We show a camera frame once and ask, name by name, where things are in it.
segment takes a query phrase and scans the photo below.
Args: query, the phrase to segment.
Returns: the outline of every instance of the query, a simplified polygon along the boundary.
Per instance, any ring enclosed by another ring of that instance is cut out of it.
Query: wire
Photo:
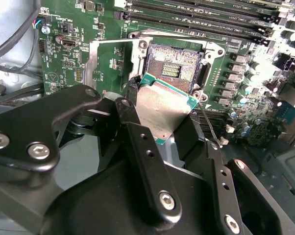
[[[38,26],[38,24],[41,23],[41,22],[42,22],[42,20],[38,20],[38,21],[34,24],[34,28],[37,29],[36,26]]]
[[[9,52],[24,36],[25,32],[29,29],[33,21],[37,18],[41,9],[41,0],[34,0],[34,10],[23,22],[23,24],[17,29],[17,31],[0,45],[0,58]]]
[[[5,66],[0,65],[0,71],[23,74],[23,75],[32,77],[34,79],[42,80],[41,75],[32,73],[30,71],[25,71],[29,67],[29,65],[31,64],[31,62],[33,60],[33,57],[35,55],[35,49],[38,44],[38,40],[39,40],[39,31],[35,30],[30,56],[29,56],[28,60],[26,61],[26,63],[22,67],[20,67],[20,68],[18,68],[18,67],[7,68]]]
[[[202,113],[203,113],[203,116],[205,117],[205,120],[206,120],[206,122],[207,122],[207,124],[208,124],[208,126],[209,126],[209,128],[210,128],[210,131],[211,131],[211,133],[212,133],[212,136],[213,136],[214,140],[215,140],[216,143],[219,145],[219,147],[222,148],[222,144],[221,144],[220,140],[217,138],[217,136],[215,135],[214,128],[213,128],[213,126],[212,126],[210,120],[208,119],[208,117],[207,117],[207,115],[206,115],[206,113],[205,113],[204,108],[202,107],[202,105],[200,104],[200,102],[198,103],[198,105],[199,105],[199,107],[200,107],[200,109],[201,109],[201,111],[202,111]]]
[[[16,99],[21,99],[28,96],[33,96],[36,94],[42,94],[42,93],[44,93],[43,83],[32,85],[6,95],[1,95],[0,104],[8,102],[8,101],[16,100]]]

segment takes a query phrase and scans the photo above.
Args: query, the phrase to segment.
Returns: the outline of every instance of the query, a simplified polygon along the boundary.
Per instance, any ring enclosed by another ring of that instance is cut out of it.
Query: motherboard
[[[198,99],[224,145],[265,146],[295,118],[295,0],[42,0],[35,27],[47,95],[124,94],[149,73]]]

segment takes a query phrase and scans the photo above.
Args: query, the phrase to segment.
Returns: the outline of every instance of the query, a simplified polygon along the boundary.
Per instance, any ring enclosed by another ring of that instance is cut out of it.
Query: dimm slot
[[[131,19],[136,19],[136,20],[141,20],[141,21],[147,21],[147,22],[152,22],[156,24],[165,24],[165,25],[175,25],[179,27],[184,27],[184,28],[190,28],[190,29],[199,29],[201,31],[206,31],[206,32],[211,32],[211,33],[216,33],[216,34],[223,34],[223,35],[228,35],[231,37],[237,37],[239,39],[246,39],[246,40],[251,40],[255,41],[255,39],[260,39],[260,36],[255,36],[255,35],[247,35],[242,32],[232,32],[232,31],[227,31],[225,29],[221,28],[211,28],[211,27],[205,27],[203,25],[196,25],[192,23],[184,23],[184,22],[179,22],[175,20],[170,20],[170,19],[164,19],[156,16],[149,16],[149,15],[144,15],[140,13],[129,13],[127,16],[128,20]]]
[[[238,13],[226,12],[225,10],[217,10],[214,8],[195,6],[186,3],[177,3],[173,0],[162,0],[153,2],[143,2],[142,0],[134,0],[133,6],[139,7],[155,7],[162,10],[177,12],[187,16],[198,16],[200,18],[214,19],[218,22],[232,22],[241,26],[270,26],[269,23],[262,21],[262,17],[253,17]]]
[[[165,6],[159,6],[159,5],[149,5],[149,4],[142,4],[142,3],[136,3],[134,2],[133,5],[131,6],[131,9],[133,10],[142,10],[142,9],[151,9],[151,10],[160,10],[163,12],[168,12],[168,13],[178,13],[181,16],[188,16],[188,17],[192,17],[191,13],[186,11],[183,12],[180,9],[177,8],[170,8],[170,7],[165,7]],[[245,22],[241,22],[241,21],[233,21],[233,20],[229,20],[229,19],[225,19],[225,18],[221,18],[221,17],[216,17],[216,16],[206,16],[206,15],[202,15],[200,13],[192,13],[193,16],[196,16],[198,19],[205,19],[205,20],[212,20],[214,22],[220,22],[220,23],[229,23],[238,27],[249,27],[253,28],[255,31],[261,27],[260,25],[256,25],[256,24],[251,24],[251,23],[245,23]]]
[[[145,8],[135,7],[135,9],[132,9],[132,10],[140,11],[140,14],[159,17],[161,19],[163,19],[163,15],[164,15],[163,11],[158,11],[155,9],[145,9]],[[216,23],[216,21],[210,21],[210,20],[200,19],[196,17],[186,17],[186,16],[181,16],[181,15],[172,14],[172,13],[166,14],[166,19],[172,20],[175,22],[180,22],[180,23],[188,23],[189,24],[188,26],[191,26],[191,27],[193,26],[194,28],[198,28],[200,26],[205,28],[212,28],[214,30],[217,30],[218,32],[220,30],[224,30],[224,31],[230,31],[230,32],[235,32],[240,34],[244,33],[244,34],[252,35],[256,37],[262,37],[262,35],[256,30],[253,30],[251,28],[231,25],[228,23]]]
[[[272,15],[275,10],[265,9],[263,6],[255,6],[245,2],[238,2],[236,0],[173,0],[177,3],[196,4],[197,6],[214,7],[221,11],[246,14],[249,16]]]

